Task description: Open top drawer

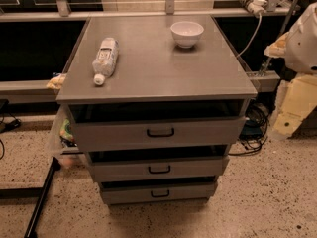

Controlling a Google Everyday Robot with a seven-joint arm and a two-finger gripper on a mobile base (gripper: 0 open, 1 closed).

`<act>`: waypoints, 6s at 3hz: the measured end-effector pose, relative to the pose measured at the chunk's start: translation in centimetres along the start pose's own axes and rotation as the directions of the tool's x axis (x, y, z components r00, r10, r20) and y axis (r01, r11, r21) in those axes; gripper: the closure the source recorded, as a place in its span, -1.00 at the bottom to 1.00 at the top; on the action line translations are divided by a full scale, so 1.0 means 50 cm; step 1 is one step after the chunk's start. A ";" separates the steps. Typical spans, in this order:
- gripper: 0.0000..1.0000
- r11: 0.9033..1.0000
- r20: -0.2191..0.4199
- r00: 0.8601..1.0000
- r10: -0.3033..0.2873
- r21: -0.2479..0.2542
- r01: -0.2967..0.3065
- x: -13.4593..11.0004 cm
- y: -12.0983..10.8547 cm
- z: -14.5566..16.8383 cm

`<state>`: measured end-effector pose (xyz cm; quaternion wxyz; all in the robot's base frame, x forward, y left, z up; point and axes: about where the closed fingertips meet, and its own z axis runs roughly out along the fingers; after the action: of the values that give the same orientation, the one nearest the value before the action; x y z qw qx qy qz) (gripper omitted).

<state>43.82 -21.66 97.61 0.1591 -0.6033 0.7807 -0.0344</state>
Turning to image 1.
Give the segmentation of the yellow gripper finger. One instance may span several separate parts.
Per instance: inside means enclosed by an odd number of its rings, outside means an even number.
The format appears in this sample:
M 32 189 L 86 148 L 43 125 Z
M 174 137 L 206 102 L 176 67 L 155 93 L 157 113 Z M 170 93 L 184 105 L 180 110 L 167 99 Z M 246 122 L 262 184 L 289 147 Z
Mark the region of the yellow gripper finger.
M 317 107 L 317 76 L 298 74 L 286 88 L 272 129 L 283 138 L 291 137 Z
M 286 40 L 288 32 L 281 35 L 274 43 L 267 46 L 264 54 L 270 58 L 285 58 L 286 56 Z

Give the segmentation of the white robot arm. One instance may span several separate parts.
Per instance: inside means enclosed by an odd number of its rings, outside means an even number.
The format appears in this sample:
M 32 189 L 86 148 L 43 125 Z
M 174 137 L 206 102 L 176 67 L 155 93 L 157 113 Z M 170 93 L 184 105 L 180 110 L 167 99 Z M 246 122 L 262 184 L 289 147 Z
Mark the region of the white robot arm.
M 317 3 L 310 4 L 288 32 L 267 46 L 264 54 L 283 58 L 285 66 L 296 73 L 281 83 L 271 133 L 288 138 L 317 107 Z

